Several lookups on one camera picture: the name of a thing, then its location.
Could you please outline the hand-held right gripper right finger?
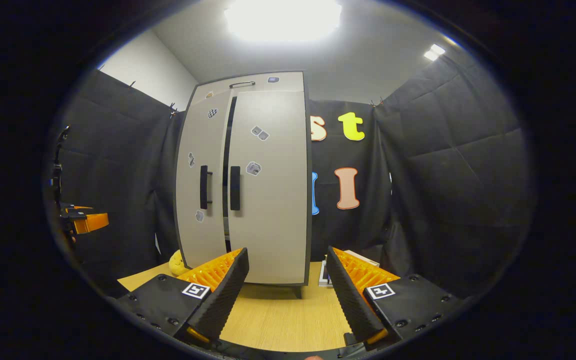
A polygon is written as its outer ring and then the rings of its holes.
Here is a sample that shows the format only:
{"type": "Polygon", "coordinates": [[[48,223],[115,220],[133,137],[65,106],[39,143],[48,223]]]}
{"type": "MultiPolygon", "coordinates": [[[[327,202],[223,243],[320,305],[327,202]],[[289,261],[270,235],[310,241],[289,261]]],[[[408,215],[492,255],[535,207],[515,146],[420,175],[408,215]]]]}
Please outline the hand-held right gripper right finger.
{"type": "Polygon", "coordinates": [[[454,317],[465,302],[422,275],[394,275],[332,246],[326,268],[350,332],[367,350],[427,333],[454,317]]]}

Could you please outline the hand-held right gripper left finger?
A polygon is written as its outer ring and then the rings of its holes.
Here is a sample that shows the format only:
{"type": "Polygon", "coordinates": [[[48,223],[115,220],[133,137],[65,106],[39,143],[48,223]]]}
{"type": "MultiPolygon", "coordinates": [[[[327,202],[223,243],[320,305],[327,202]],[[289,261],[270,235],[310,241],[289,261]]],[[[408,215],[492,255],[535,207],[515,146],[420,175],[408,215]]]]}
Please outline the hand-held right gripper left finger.
{"type": "Polygon", "coordinates": [[[247,248],[229,251],[182,275],[154,276],[119,297],[118,307],[169,337],[210,346],[220,339],[249,267],[247,248]]]}

